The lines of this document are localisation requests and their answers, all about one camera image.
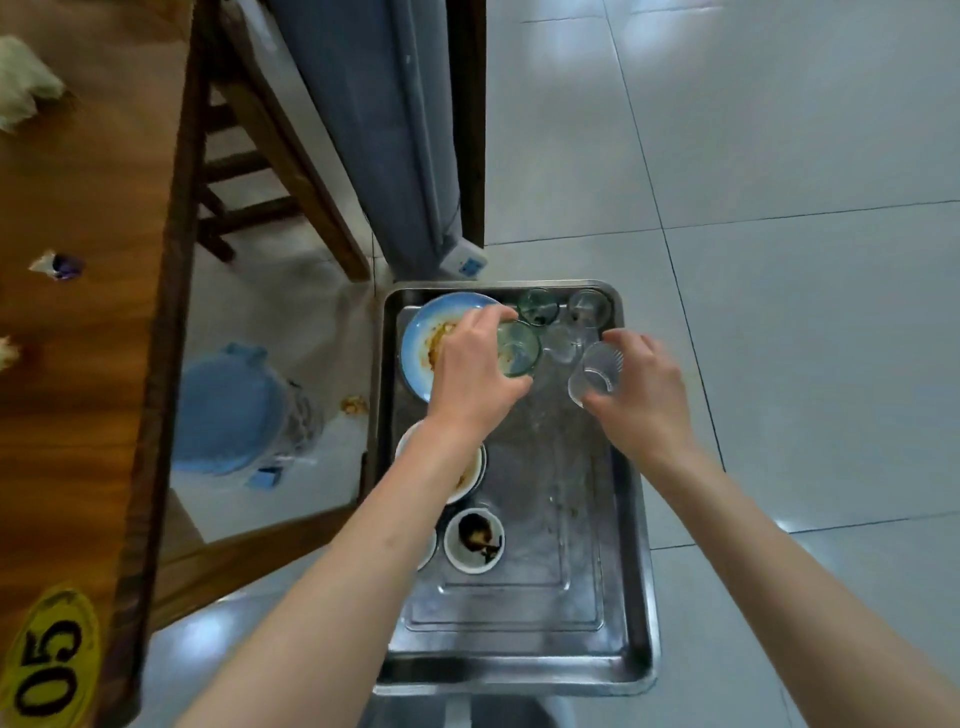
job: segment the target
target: hand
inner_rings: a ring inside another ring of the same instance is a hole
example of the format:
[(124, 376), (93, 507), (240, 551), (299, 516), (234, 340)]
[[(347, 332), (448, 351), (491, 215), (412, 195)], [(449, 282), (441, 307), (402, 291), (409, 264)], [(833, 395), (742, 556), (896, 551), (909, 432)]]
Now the hand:
[(684, 378), (663, 343), (625, 328), (603, 338), (623, 353), (620, 383), (611, 396), (588, 393), (584, 407), (610, 441), (648, 475), (696, 449)]
[(440, 345), (427, 418), (457, 427), (477, 444), (530, 391), (529, 376), (509, 378), (497, 367), (496, 327), (516, 318), (505, 305), (472, 308)]

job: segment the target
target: yellow number sign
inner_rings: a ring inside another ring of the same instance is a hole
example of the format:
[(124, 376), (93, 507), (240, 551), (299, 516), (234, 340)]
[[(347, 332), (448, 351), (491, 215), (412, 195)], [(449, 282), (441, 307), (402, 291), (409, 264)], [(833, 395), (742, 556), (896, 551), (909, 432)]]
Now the yellow number sign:
[(100, 630), (93, 605), (59, 587), (30, 610), (0, 679), (0, 725), (73, 728), (100, 676)]

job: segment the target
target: white tissue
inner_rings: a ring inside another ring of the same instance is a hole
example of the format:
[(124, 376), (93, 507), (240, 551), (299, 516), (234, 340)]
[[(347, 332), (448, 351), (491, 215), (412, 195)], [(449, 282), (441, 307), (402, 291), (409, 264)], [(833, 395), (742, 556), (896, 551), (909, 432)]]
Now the white tissue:
[(30, 46), (18, 37), (0, 37), (0, 130), (12, 132), (17, 124), (36, 114), (34, 97), (59, 99), (63, 92), (63, 81)]

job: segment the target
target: small white bowl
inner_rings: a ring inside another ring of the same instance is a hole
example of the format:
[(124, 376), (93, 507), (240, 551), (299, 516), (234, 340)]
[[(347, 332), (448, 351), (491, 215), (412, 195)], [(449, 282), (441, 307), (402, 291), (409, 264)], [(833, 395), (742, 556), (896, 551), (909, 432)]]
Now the small white bowl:
[(427, 564), (430, 563), (430, 559), (433, 558), (434, 551), (437, 550), (437, 529), (434, 528), (430, 531), (430, 542), (427, 544), (427, 550), (423, 553), (423, 558), (420, 561), (420, 564), (417, 566), (417, 571), (421, 570)]
[[(410, 442), (410, 436), (422, 422), (423, 420), (413, 423), (410, 425), (410, 428), (403, 433), (403, 437), (400, 438), (400, 442), (396, 444), (396, 453), (394, 454), (395, 460), (403, 452), (403, 449), (407, 447), (407, 443)], [(464, 474), (467, 476), (464, 478), (464, 484), (453, 492), (453, 494), (446, 500), (446, 504), (449, 505), (450, 503), (456, 503), (461, 498), (467, 497), (467, 495), (469, 495), (469, 493), (480, 483), (480, 480), (483, 478), (486, 470), (487, 448), (481, 443), (480, 447), (477, 448), (476, 453), (473, 455), (473, 460), (470, 461), (470, 464), (464, 471)]]
[[(460, 540), (460, 521), (471, 513), (482, 516), (490, 523), (492, 540), (495, 544), (500, 544), (500, 549), (493, 558), (487, 563), (486, 557), (479, 551), (469, 550)], [(503, 523), (500, 519), (486, 508), (467, 508), (454, 516), (446, 527), (444, 532), (444, 553), (450, 563), (463, 573), (478, 574), (485, 573), (503, 558), (503, 550), (507, 546), (507, 540), (503, 531)]]

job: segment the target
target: metal tray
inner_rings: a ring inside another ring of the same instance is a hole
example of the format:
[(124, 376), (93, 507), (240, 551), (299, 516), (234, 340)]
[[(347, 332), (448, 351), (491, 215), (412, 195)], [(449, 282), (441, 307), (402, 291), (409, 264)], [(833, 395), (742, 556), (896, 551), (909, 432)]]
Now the metal tray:
[[(582, 288), (613, 302), (597, 280), (408, 283), (385, 297), (374, 356), (364, 495), (390, 467), (403, 432), (426, 414), (399, 368), (403, 331), (417, 309), (472, 290), (516, 305), (548, 288), (561, 303)], [(639, 477), (597, 422), (570, 400), (572, 365), (542, 356), (531, 393), (486, 440), (488, 467), (473, 493), (444, 509), (441, 540), (404, 604), (374, 692), (635, 694), (656, 678), (660, 635)], [(471, 576), (446, 559), (457, 511), (490, 508), (506, 530), (502, 560)]]

